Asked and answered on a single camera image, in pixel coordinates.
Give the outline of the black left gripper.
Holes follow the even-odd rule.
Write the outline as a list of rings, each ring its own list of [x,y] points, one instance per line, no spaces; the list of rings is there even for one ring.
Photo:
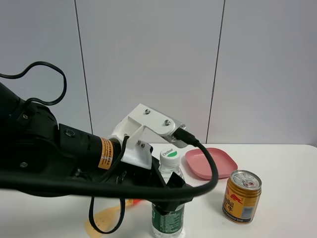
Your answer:
[[[147,188],[182,188],[186,182],[182,176],[172,173],[167,183],[159,171],[159,160],[152,158],[150,170],[120,162],[114,172],[108,178],[108,183],[123,186]],[[155,208],[162,215],[174,212],[187,202],[193,200],[193,192],[179,191],[158,191],[155,196]]]

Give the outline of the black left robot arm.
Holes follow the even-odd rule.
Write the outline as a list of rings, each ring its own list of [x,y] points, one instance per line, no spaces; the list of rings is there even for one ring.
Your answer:
[[[139,104],[102,138],[57,123],[45,105],[22,100],[0,87],[0,186],[40,197],[81,195],[141,198],[174,211],[193,199],[183,179],[165,182],[151,145],[140,139],[148,129],[183,148],[175,138],[184,124]]]

